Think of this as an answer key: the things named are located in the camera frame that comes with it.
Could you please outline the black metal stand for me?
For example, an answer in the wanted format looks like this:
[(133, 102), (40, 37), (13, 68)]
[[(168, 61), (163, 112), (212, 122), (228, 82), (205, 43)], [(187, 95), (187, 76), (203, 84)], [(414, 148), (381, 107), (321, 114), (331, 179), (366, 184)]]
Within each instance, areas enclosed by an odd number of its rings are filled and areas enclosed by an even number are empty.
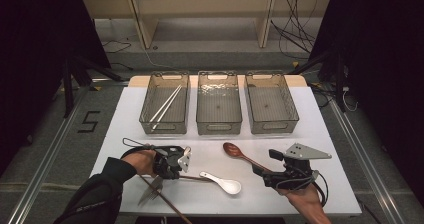
[(113, 73), (110, 70), (92, 62), (91, 60), (74, 55), (69, 57), (63, 64), (63, 87), (65, 92), (65, 114), (67, 118), (74, 109), (74, 96), (72, 87), (72, 78), (74, 78), (80, 86), (87, 87), (93, 82), (93, 79), (88, 74), (88, 69), (93, 69), (97, 73), (118, 82), (123, 82), (124, 78)]
[(310, 58), (304, 65), (296, 67), (289, 75), (300, 75), (304, 71), (320, 64), (321, 68), (318, 72), (318, 79), (324, 82), (335, 82), (335, 101), (342, 112), (346, 111), (343, 101), (344, 87), (344, 58), (340, 51), (330, 48), (321, 54)]

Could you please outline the translucent grey storage bin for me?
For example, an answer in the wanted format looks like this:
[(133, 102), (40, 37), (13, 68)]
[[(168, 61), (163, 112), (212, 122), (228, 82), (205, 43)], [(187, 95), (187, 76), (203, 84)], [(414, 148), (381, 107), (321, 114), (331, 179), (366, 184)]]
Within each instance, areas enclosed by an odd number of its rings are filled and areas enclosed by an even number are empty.
[(299, 115), (283, 73), (249, 71), (245, 74), (244, 84), (252, 134), (294, 131)]
[(199, 135), (238, 135), (243, 121), (234, 71), (200, 71), (196, 123)]
[(190, 78), (187, 72), (153, 72), (139, 122), (147, 135), (187, 132)]

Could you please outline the aluminium floor rail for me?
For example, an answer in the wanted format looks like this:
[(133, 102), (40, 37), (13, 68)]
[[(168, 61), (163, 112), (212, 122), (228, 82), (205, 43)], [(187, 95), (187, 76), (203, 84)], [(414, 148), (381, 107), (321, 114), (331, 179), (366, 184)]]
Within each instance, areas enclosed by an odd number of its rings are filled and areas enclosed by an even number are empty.
[(347, 115), (339, 109), (335, 101), (331, 101), (330, 106), (339, 125), (343, 129), (349, 145), (351, 146), (353, 153), (355, 154), (388, 222), (390, 224), (405, 224), (405, 219), (400, 213), (395, 199), (390, 194), (389, 189), (384, 184), (382, 178), (379, 176), (377, 169), (372, 163), (371, 158), (368, 156)]
[(88, 87), (72, 88), (74, 107), (67, 117), (62, 113), (64, 93), (55, 94), (47, 113), (30, 137), (31, 143), (19, 149), (0, 178), (0, 205), (11, 207), (0, 224), (24, 223), (88, 92)]

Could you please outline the brown wooden spoon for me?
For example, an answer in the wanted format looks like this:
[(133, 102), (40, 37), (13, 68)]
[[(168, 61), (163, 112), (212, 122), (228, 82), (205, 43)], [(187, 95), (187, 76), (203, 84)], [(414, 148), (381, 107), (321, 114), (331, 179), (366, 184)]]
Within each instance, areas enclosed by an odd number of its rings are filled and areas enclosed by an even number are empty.
[(255, 162), (254, 160), (252, 160), (249, 157), (247, 157), (246, 155), (244, 155), (243, 152), (240, 150), (240, 148), (233, 143), (225, 142), (223, 144), (223, 149), (224, 149), (224, 151), (227, 155), (229, 155), (233, 158), (243, 159), (243, 160), (249, 162), (250, 164), (252, 164), (253, 166), (256, 166), (256, 167), (261, 168), (263, 170), (268, 170), (268, 168), (262, 166), (261, 164)]

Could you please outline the person's left hand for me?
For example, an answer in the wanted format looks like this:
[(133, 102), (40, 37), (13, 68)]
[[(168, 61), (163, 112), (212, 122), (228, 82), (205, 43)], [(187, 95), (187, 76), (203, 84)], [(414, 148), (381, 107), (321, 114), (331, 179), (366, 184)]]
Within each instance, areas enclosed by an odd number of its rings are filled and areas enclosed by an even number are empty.
[(156, 152), (152, 150), (142, 150), (132, 154), (133, 166), (138, 175), (156, 176), (153, 170), (155, 156)]

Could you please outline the white ceramic spoon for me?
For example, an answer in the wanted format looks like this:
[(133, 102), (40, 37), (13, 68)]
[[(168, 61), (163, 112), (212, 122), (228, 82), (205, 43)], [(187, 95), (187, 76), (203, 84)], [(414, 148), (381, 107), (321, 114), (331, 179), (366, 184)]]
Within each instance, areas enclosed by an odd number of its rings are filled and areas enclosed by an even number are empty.
[(222, 179), (204, 171), (201, 171), (199, 173), (199, 176), (210, 179), (213, 182), (217, 183), (226, 193), (230, 195), (236, 195), (242, 189), (241, 184), (235, 180)]

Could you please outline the black curtain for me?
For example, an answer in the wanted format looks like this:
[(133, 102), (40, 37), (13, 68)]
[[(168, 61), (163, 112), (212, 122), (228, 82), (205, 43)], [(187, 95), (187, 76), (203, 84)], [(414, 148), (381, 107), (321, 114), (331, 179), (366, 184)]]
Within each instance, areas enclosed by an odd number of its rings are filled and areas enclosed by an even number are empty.
[(424, 0), (330, 0), (312, 55), (339, 50), (348, 85), (424, 206)]
[(74, 56), (110, 66), (83, 0), (0, 0), (0, 176)]

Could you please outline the light wooden shelf frame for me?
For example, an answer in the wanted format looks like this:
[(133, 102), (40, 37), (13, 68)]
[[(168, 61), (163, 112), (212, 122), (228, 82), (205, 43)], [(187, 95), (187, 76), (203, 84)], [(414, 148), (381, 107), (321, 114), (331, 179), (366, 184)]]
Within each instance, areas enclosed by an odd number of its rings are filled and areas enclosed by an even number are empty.
[(270, 21), (296, 9), (300, 17), (322, 17), (330, 0), (83, 0), (93, 19), (131, 19), (141, 46), (151, 46), (165, 18), (251, 18), (258, 45), (267, 44)]

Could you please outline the brown wooden chopstick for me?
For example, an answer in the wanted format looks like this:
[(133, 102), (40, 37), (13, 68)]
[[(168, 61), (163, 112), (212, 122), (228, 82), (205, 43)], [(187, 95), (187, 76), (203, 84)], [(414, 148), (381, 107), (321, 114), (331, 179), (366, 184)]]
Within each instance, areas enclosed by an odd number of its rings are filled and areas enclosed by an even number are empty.
[[(151, 191), (155, 191), (156, 188), (148, 182), (144, 177), (140, 178), (148, 185)], [(186, 224), (193, 224), (182, 212), (180, 212), (164, 195), (161, 193), (158, 195), (167, 205), (170, 207)]]
[(203, 181), (203, 182), (213, 182), (211, 179), (208, 179), (208, 178), (205, 178), (205, 177), (195, 177), (195, 176), (180, 175), (179, 178), (180, 179)]

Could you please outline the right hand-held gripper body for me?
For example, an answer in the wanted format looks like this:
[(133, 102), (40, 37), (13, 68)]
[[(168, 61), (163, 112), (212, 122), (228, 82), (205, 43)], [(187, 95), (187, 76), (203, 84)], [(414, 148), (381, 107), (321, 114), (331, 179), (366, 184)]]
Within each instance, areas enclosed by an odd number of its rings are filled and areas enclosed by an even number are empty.
[(264, 170), (261, 177), (266, 187), (275, 189), (299, 190), (305, 189), (313, 183), (318, 175), (318, 170), (310, 166), (311, 160), (331, 159), (332, 155), (312, 147), (295, 143), (284, 154), (283, 172)]

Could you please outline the person's right hand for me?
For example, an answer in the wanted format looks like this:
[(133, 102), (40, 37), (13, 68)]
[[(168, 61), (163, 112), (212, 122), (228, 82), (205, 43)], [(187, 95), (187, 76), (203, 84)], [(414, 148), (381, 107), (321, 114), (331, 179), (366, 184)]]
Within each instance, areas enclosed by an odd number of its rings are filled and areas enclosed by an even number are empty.
[(313, 184), (309, 184), (305, 189), (278, 189), (277, 192), (285, 196), (289, 203), (303, 216), (314, 216), (323, 211), (318, 191)]

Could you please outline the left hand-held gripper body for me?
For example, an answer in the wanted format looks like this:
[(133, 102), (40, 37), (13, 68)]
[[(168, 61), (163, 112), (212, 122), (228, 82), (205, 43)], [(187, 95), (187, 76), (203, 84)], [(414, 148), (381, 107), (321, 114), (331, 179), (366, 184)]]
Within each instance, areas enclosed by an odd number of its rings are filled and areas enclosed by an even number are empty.
[(188, 172), (191, 148), (181, 146), (155, 146), (153, 171), (163, 179), (179, 179), (180, 172)]

